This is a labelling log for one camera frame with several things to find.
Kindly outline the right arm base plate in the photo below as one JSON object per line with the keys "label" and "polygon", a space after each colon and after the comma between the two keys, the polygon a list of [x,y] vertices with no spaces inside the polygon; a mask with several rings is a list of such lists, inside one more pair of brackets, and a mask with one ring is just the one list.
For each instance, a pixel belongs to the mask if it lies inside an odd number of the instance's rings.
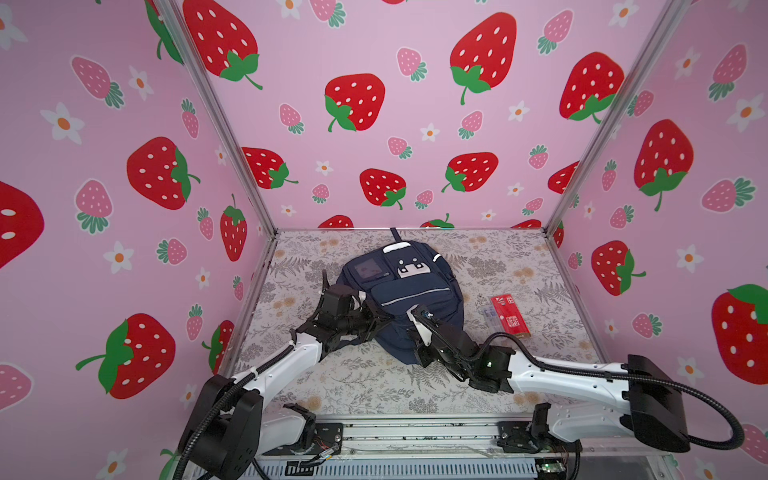
{"label": "right arm base plate", "polygon": [[504,453],[514,454],[576,454],[581,453],[579,442],[564,442],[549,433],[547,426],[524,421],[502,421],[497,424],[496,445]]}

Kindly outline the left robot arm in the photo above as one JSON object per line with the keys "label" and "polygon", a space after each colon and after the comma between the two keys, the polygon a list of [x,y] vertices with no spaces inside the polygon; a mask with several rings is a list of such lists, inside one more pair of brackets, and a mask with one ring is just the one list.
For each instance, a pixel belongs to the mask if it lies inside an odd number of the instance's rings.
{"label": "left robot arm", "polygon": [[291,330],[281,350],[260,366],[233,377],[216,374],[204,384],[179,442],[173,478],[182,478],[194,463],[207,479],[238,479],[265,452],[310,450],[316,437],[313,413],[288,403],[267,414],[265,406],[330,353],[374,340],[393,319],[362,292],[324,286],[315,310]]}

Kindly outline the navy blue student backpack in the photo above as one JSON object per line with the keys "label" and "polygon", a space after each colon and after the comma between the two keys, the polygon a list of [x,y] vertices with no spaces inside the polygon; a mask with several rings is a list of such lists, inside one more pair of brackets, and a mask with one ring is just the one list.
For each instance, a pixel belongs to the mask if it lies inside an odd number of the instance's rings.
{"label": "navy blue student backpack", "polygon": [[452,327],[464,327],[464,298],[446,259],[431,246],[404,240],[391,230],[394,242],[356,257],[343,265],[340,284],[361,291],[392,317],[376,341],[406,365],[415,365],[414,328],[407,311],[422,305]]}

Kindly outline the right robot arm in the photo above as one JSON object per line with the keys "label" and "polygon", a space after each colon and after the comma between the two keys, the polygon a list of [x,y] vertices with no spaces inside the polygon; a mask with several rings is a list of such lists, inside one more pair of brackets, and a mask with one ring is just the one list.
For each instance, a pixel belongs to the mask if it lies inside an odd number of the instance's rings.
{"label": "right robot arm", "polygon": [[681,393],[643,357],[592,365],[540,359],[526,355],[521,346],[496,345],[491,339],[477,344],[422,305],[411,307],[406,316],[423,366],[438,362],[458,381],[487,393],[533,392],[577,400],[575,407],[536,406],[527,425],[500,441],[506,451],[576,452],[584,438],[609,437],[633,437],[665,452],[690,449]]}

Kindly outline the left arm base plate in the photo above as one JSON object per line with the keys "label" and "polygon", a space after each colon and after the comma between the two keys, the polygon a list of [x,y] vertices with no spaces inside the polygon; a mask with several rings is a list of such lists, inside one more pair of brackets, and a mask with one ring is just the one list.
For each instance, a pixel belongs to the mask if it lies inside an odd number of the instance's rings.
{"label": "left arm base plate", "polygon": [[314,429],[305,431],[294,444],[283,449],[292,455],[322,456],[324,452],[337,452],[342,447],[344,425],[342,423],[317,423]]}

